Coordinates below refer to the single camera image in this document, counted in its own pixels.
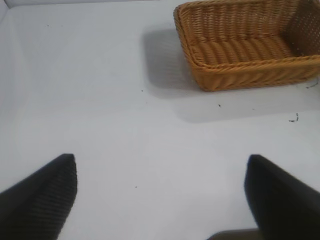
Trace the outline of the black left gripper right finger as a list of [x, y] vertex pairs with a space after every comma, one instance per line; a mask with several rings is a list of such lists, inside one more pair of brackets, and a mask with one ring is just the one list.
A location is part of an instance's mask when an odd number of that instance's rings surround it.
[[244, 191], [263, 239], [320, 238], [320, 193], [269, 159], [249, 157]]

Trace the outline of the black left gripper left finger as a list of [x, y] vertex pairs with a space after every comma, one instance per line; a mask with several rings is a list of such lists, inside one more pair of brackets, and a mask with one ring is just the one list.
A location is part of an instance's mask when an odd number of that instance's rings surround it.
[[78, 192], [75, 156], [64, 153], [0, 194], [2, 240], [56, 240]]

